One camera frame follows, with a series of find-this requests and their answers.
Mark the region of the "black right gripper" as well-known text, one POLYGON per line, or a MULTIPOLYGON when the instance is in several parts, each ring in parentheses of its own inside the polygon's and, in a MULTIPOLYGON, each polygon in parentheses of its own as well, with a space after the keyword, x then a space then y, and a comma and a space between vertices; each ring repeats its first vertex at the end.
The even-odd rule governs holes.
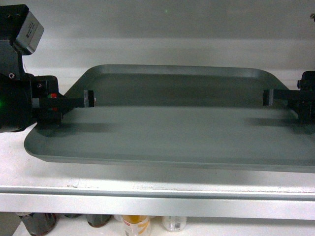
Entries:
POLYGON ((274 100, 288 101, 288 107, 297 115, 300 123, 315 122, 315 72, 305 71, 297 82, 297 88, 302 95, 301 100, 295 100, 299 95, 297 90, 267 89, 263 91, 263 106, 272 106, 274 100))

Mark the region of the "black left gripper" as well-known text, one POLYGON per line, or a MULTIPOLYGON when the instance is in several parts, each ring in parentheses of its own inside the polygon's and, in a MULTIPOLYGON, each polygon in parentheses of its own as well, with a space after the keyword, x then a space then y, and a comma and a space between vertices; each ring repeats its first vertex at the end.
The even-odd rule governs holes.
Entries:
POLYGON ((63 118, 59 108, 90 108, 95 106, 93 90, 84 90, 83 97, 62 97, 59 93, 58 79, 55 76, 32 76, 31 77, 32 98, 56 99, 58 108, 35 108, 32 109, 31 124, 38 123, 46 128, 53 125, 60 125, 63 118))

